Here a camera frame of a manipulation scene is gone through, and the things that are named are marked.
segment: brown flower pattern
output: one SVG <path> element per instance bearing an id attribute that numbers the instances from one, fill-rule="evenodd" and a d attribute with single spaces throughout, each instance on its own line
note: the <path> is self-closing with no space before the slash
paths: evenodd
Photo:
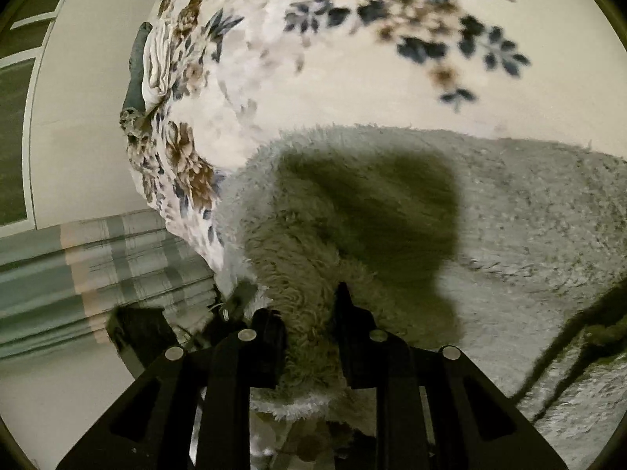
<path id="1" fill-rule="evenodd" d="M 224 124 L 220 132 L 236 132 L 238 125 L 263 131 L 255 127 L 257 100 L 250 87 L 259 86 L 281 62 L 294 62 L 295 75 L 306 70 L 306 57 L 298 48 L 309 47 L 331 30 L 356 36 L 359 28 L 367 28 L 371 40 L 385 43 L 409 61 L 408 68 L 423 69 L 436 97 L 455 111 L 478 99 L 465 86 L 465 59 L 478 59 L 486 70 L 502 69 L 513 78 L 530 64 L 503 28 L 469 15 L 461 0 L 272 0 L 272 4 L 269 0 L 254 8 L 241 0 L 224 0 L 220 5 L 216 1 L 159 2 L 158 19 L 172 28 L 169 90 L 147 121 L 145 133 L 128 136 L 127 147 L 139 192 L 164 217 L 168 229 L 190 242 L 210 266 L 220 260 L 220 235 L 211 209 L 228 170 L 200 157 L 199 152 L 210 153 L 194 145 L 194 132 L 205 128 L 202 120 L 195 119 L 198 128 L 192 129 L 191 120 L 184 116 L 183 108 L 191 99 L 224 98 L 224 107 L 208 111 L 212 125 Z M 202 15 L 211 17 L 200 22 Z M 228 39 L 235 27 L 240 33 Z M 246 37 L 245 42 L 238 37 Z M 368 40 L 368 34 L 359 37 Z M 289 54 L 283 58 L 286 48 Z M 461 55 L 451 55 L 453 51 Z M 238 64 L 233 59 L 240 54 L 248 60 Z"/>
<path id="2" fill-rule="evenodd" d="M 168 122 L 165 156 L 192 207 L 210 209 L 213 170 L 196 153 L 192 128 L 187 123 Z"/>
<path id="3" fill-rule="evenodd" d="M 198 14 L 203 0 L 189 0 L 178 15 L 176 27 L 173 31 L 175 48 L 178 47 L 183 40 L 187 39 L 198 24 Z"/>
<path id="4" fill-rule="evenodd" d="M 449 65 L 438 64 L 429 71 L 429 78 L 433 85 L 445 92 L 455 88 L 458 77 L 457 71 Z"/>

